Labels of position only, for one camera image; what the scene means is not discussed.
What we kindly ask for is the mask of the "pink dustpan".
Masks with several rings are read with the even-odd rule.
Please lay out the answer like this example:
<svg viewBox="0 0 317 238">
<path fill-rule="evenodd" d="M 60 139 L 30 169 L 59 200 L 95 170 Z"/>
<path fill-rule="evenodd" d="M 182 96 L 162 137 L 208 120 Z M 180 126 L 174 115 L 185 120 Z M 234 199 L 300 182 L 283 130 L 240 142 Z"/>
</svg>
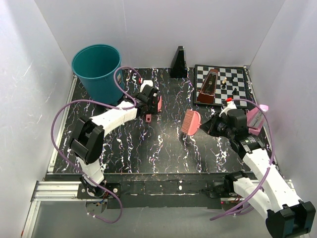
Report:
<svg viewBox="0 0 317 238">
<path fill-rule="evenodd" d="M 150 123 L 152 121 L 152 115 L 157 115 L 161 112 L 162 108 L 162 96 L 156 96 L 153 100 L 153 106 L 150 109 L 150 112 L 146 114 L 146 122 Z"/>
</svg>

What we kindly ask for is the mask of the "pink hand brush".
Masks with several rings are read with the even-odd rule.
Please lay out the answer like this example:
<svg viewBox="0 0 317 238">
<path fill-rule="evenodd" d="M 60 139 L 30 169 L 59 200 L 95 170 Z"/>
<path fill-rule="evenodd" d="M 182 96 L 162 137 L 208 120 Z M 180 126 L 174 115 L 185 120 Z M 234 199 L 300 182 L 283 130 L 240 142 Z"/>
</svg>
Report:
<svg viewBox="0 0 317 238">
<path fill-rule="evenodd" d="M 188 109 L 183 120 L 181 131 L 188 135 L 194 135 L 201 125 L 201 115 L 199 112 Z"/>
</svg>

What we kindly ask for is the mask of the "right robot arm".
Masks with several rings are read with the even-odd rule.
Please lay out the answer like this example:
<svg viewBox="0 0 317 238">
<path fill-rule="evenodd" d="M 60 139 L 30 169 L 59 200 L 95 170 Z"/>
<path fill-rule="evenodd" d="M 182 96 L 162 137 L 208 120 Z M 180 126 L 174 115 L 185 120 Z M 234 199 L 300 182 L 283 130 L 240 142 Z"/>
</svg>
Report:
<svg viewBox="0 0 317 238">
<path fill-rule="evenodd" d="M 249 198 L 248 203 L 264 218 L 273 238 L 295 238 L 311 231 L 316 214 L 314 205 L 304 202 L 270 163 L 263 142 L 249 133 L 243 110 L 215 114 L 200 129 L 210 136 L 229 139 L 232 149 L 259 180 L 260 189 L 256 190 L 245 173 L 232 173 L 225 178 L 224 191 L 230 197 Z"/>
</svg>

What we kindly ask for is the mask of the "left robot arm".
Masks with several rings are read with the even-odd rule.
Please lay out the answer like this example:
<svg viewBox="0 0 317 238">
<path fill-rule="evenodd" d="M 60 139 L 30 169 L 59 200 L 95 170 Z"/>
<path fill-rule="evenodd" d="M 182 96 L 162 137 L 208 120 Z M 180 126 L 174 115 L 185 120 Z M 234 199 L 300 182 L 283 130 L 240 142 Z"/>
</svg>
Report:
<svg viewBox="0 0 317 238">
<path fill-rule="evenodd" d="M 89 119 L 80 118 L 70 138 L 69 147 L 76 155 L 84 174 L 80 181 L 87 193 L 94 198 L 101 198 L 106 191 L 106 180 L 99 162 L 104 137 L 137 117 L 145 116 L 146 121 L 150 122 L 151 115 L 161 110 L 161 96 L 151 80 L 145 80 L 141 84 L 140 92 L 133 98 L 137 105 L 132 109 L 130 107 L 133 103 L 125 99 L 118 105 L 125 110 L 111 109 Z"/>
</svg>

